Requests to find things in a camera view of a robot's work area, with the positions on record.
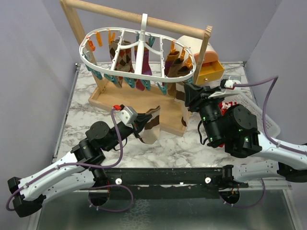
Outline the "maroon striped sock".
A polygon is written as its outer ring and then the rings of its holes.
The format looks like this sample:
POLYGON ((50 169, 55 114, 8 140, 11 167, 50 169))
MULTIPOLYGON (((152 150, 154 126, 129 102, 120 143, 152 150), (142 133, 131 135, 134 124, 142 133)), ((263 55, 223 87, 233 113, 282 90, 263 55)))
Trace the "maroon striped sock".
POLYGON ((172 65, 172 63, 174 62, 175 59, 179 58, 180 52, 177 51, 175 55, 170 55, 170 53, 168 54, 167 56, 167 59, 165 61, 165 70, 164 70, 164 73, 165 75, 167 76, 168 72, 169 72, 169 69, 170 69, 170 66, 172 65))
MULTIPOLYGON (((144 48, 143 52, 142 74, 152 75, 152 70, 149 66, 149 50, 146 47, 144 48)), ((136 88, 140 91, 145 90, 145 87, 141 83, 141 80, 136 80, 136 88)))

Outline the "red white striped sock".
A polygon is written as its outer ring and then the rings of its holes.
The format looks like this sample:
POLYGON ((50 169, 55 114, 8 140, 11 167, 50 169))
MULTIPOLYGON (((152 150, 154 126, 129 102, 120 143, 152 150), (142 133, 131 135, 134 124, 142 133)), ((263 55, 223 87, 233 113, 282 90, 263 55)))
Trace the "red white striped sock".
POLYGON ((226 111, 234 105, 237 105, 237 102, 230 101, 230 102, 227 102, 227 103, 225 103, 225 102, 219 103, 219 108, 221 109, 222 115, 224 115, 226 113, 226 111))

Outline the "white oval clip hanger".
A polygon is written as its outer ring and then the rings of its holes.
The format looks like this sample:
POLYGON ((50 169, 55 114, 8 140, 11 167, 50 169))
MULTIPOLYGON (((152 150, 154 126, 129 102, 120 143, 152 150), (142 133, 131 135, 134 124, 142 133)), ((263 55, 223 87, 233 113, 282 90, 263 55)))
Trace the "white oval clip hanger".
POLYGON ((89 32, 84 37, 81 44, 79 45, 79 56, 82 62, 89 68, 89 70, 103 73, 103 74, 106 74, 112 77, 121 76, 121 77, 127 77, 127 78, 132 78, 132 79, 149 80, 149 81, 164 82, 164 83, 181 82, 181 81, 191 79, 194 76, 194 73, 197 68, 194 57, 192 58, 193 69, 190 71, 188 75, 180 76, 176 78, 169 78, 165 75, 164 73, 165 59, 164 59, 164 48, 163 48, 164 41, 167 40, 167 41, 172 42, 172 40, 175 40, 175 44, 180 46, 182 50, 184 51, 184 53, 193 55, 191 50, 187 48, 184 44, 179 42, 178 40, 173 39, 169 36, 147 32, 146 26, 148 25, 149 25, 149 18, 148 18, 148 15, 144 13, 141 16, 141 29, 140 30, 121 28, 121 27, 102 27, 102 28, 98 28, 96 30, 89 32), (119 43, 116 49, 116 54, 112 60, 111 67, 108 69, 100 67, 90 61, 90 52, 92 52, 94 48, 94 46, 91 43, 92 41, 91 38, 93 35, 100 35, 101 32, 109 32, 110 38, 113 38, 113 32, 119 33, 119 43), (122 45, 121 43, 123 40, 130 41, 131 44, 122 45), (119 50, 133 48, 135 46, 137 47, 137 55, 135 58, 134 73, 115 70, 115 65, 117 62, 118 55, 119 55, 119 50), (161 74, 158 76, 142 74, 143 52, 144 52, 145 47, 151 53, 153 53, 158 58, 160 58, 161 74))

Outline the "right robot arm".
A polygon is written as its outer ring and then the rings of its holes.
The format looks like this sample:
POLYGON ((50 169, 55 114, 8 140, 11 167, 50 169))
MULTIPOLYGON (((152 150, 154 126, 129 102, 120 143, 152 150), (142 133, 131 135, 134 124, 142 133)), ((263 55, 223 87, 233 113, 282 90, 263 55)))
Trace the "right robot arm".
POLYGON ((221 184, 232 187, 252 179, 280 177, 289 182, 307 181, 307 147, 294 145, 258 131, 257 117, 245 106, 235 104, 225 113, 219 104, 228 96, 240 94, 237 82, 228 80, 225 87, 184 84, 185 106, 199 113, 208 146, 224 146, 226 153, 236 158, 260 157, 265 161, 241 166, 225 166, 221 184))

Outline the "orange clothespin holding socks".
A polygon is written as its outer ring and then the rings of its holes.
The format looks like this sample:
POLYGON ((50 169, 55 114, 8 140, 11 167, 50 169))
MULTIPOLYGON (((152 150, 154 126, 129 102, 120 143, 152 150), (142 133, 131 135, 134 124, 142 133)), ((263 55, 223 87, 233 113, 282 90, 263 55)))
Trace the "orange clothespin holding socks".
POLYGON ((170 55, 175 55, 176 52, 177 52, 177 50, 175 48, 175 40, 172 40, 171 47, 170 47, 170 55))

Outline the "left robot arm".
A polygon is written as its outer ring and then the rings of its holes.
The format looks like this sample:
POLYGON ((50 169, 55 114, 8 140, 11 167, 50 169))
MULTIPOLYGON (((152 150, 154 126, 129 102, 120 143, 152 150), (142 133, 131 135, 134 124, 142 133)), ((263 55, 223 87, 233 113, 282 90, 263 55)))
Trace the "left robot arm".
POLYGON ((86 131, 85 139, 53 164, 31 176, 9 179, 11 196, 6 209, 16 212, 21 218, 27 217, 54 198, 80 189, 110 190, 118 187, 127 191, 133 200, 133 193, 128 187, 109 183, 105 170, 121 162, 122 141, 130 135, 139 138, 139 133, 151 118, 149 114, 124 115, 117 123, 112 111, 113 127, 97 121, 86 131))

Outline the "beige brown striped sock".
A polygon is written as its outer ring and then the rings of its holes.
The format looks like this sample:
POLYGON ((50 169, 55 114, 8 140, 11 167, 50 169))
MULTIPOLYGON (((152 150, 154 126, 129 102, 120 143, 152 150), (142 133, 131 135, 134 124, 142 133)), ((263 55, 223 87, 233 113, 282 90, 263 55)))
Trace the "beige brown striped sock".
POLYGON ((160 110, 161 107, 149 109, 145 114, 152 118, 144 126, 140 134, 140 141, 144 144, 154 144, 160 138, 160 110))
POLYGON ((180 104, 182 112, 181 123, 183 126, 187 127, 189 123, 190 112, 188 111, 188 108, 185 106, 185 90, 184 90, 184 83, 182 82, 176 83, 175 101, 180 104))

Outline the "wooden hanger rack stand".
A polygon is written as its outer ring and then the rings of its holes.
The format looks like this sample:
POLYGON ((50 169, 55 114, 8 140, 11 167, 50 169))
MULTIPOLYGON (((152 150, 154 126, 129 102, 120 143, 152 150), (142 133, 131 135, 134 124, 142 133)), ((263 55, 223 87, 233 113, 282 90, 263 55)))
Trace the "wooden hanger rack stand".
MULTIPOLYGON (((62 0, 60 1, 60 4, 79 44, 80 59, 90 69, 111 76, 120 76, 132 82, 134 82, 135 80, 145 80, 149 82, 155 81, 157 83, 174 83, 182 82, 193 77, 198 77, 200 69, 202 67, 202 62, 205 56, 207 45, 211 37, 213 29, 212 26, 207 26, 205 30, 202 30, 195 27, 148 17, 147 14, 140 15, 128 11, 110 8, 107 6, 85 2, 82 0, 62 0), (86 34, 84 32, 77 10, 83 10, 91 13, 108 16, 111 18, 117 18, 127 22, 138 23, 140 24, 141 28, 140 30, 133 30, 121 27, 103 27, 86 34), (164 31, 174 32, 177 34, 187 35, 202 40, 199 59, 191 59, 192 70, 189 74, 176 78, 168 78, 164 74, 165 67, 162 48, 164 40, 169 40, 171 42, 174 42, 175 44, 178 44, 188 53, 191 53, 191 50, 188 47, 185 47, 181 42, 176 39, 161 34, 147 32, 147 26, 162 29, 164 31), (90 43, 91 36, 104 31, 119 31, 120 41, 123 41, 125 33, 131 33, 139 36, 139 39, 130 45, 118 45, 115 51, 115 56, 112 59, 112 65, 109 69, 97 66, 95 64, 96 59, 93 54, 93 46, 90 43), (116 62, 120 50, 133 48, 134 46, 138 47, 134 72, 119 71, 116 68, 116 62), (143 52, 145 48, 147 48, 150 52, 154 53, 160 58, 161 74, 159 76, 142 74, 143 52)), ((108 92, 105 97, 102 97, 102 94, 106 91, 106 86, 108 82, 109 80, 96 79, 97 88, 89 98, 90 105, 96 106, 104 110, 111 108, 112 105, 119 100, 125 101, 133 108, 138 110, 142 110, 142 105, 145 108, 151 105, 159 105, 162 109, 160 113, 160 129, 162 131, 180 137, 183 136, 186 127, 181 123, 182 114, 181 109, 179 108, 179 103, 171 102, 170 96, 159 94, 158 86, 154 86, 153 90, 146 90, 144 93, 137 93, 133 90, 122 91, 112 88, 112 92, 108 92)))

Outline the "teal clothespin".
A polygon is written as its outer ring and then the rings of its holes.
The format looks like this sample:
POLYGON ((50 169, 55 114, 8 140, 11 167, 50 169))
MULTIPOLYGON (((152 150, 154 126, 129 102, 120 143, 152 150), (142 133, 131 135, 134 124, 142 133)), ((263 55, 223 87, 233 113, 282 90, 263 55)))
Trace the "teal clothespin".
POLYGON ((151 82, 149 80, 141 80, 141 83, 146 88, 146 90, 148 91, 151 90, 151 82))
POLYGON ((132 78, 124 77, 125 82, 131 87, 135 88, 135 81, 132 78))

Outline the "toy drawer cabinet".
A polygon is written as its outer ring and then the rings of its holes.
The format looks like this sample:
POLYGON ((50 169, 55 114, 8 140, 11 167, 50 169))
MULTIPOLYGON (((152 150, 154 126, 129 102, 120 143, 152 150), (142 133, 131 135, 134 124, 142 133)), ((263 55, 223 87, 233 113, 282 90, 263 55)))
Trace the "toy drawer cabinet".
MULTIPOLYGON (((195 61, 198 62, 202 40, 184 35, 181 36, 178 41, 191 50, 195 61)), ((208 43, 203 64, 195 83, 197 85, 204 85, 212 81, 217 81, 222 77, 223 73, 224 68, 219 62, 218 54, 211 44, 208 43)))

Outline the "white plastic basket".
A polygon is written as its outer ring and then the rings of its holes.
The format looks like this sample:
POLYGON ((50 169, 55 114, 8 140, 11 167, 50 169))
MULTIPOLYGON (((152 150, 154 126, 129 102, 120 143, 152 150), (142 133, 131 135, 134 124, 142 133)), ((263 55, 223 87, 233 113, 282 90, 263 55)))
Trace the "white plastic basket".
MULTIPOLYGON (((258 131, 264 133, 263 128, 263 120, 262 120, 262 109, 259 108, 248 96, 244 93, 237 94, 229 98, 232 102, 237 102, 245 106, 252 114, 257 117, 257 125, 258 131)), ((280 127, 268 116, 266 115, 265 119, 266 129, 270 137, 276 138, 280 134, 281 130, 280 127)))

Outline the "argyle patterned sock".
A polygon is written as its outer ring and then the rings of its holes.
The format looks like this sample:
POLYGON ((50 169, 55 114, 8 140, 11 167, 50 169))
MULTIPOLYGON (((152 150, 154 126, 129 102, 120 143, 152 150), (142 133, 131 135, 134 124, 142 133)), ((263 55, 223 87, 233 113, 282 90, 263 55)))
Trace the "argyle patterned sock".
MULTIPOLYGON (((113 40, 109 45, 109 52, 111 60, 113 60, 116 49, 118 47, 119 39, 113 40)), ((122 45, 130 45, 130 41, 123 40, 122 45)), ((132 66, 132 60, 131 60, 131 48, 127 49, 120 49, 119 55, 117 58, 117 62, 115 65, 115 70, 122 71, 122 72, 132 72, 134 73, 134 69, 132 66)), ((123 77, 121 76, 115 76, 117 83, 114 83, 116 87, 122 88, 123 83, 123 77)))

